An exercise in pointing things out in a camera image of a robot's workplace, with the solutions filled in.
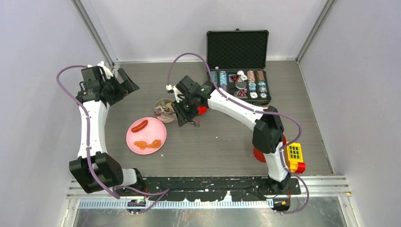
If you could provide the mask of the metal serving tongs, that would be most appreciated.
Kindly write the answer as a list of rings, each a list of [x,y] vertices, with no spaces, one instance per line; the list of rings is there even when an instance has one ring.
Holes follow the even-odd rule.
[[[177,117],[176,117],[175,113],[169,113],[169,112],[166,113],[165,111],[162,111],[162,110],[160,110],[159,108],[156,108],[156,107],[154,108],[153,112],[154,112],[154,114],[156,116],[163,116],[163,117],[166,117],[166,118],[177,120]],[[191,124],[191,125],[193,125],[195,127],[200,127],[200,122],[197,119],[193,119],[191,122],[188,122],[188,124]]]

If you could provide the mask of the red plastic cup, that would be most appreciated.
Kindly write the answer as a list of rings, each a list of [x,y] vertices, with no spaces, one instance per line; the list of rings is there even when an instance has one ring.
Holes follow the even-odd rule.
[[[285,135],[282,135],[282,140],[284,145],[287,144]],[[264,154],[255,147],[253,148],[253,155],[259,162],[266,163]]]

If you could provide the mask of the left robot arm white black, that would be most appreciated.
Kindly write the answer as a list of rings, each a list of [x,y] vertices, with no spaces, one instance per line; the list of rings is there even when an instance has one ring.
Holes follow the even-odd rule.
[[[123,100],[139,86],[118,69],[88,65],[81,70],[83,81],[75,99],[81,114],[81,145],[78,157],[69,162],[69,170],[86,193],[109,189],[112,196],[129,191],[134,196],[145,190],[145,182],[136,168],[123,169],[107,152],[105,122],[110,107]]]

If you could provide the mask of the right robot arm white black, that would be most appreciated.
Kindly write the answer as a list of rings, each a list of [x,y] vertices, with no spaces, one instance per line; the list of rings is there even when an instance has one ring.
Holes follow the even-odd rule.
[[[174,86],[167,85],[166,90],[175,96],[172,107],[179,126],[193,122],[199,114],[198,108],[204,106],[222,112],[252,130],[252,145],[262,153],[267,163],[270,189],[276,194],[288,189],[290,173],[282,156],[284,127],[275,107],[254,106],[209,81],[200,85],[189,76]]]

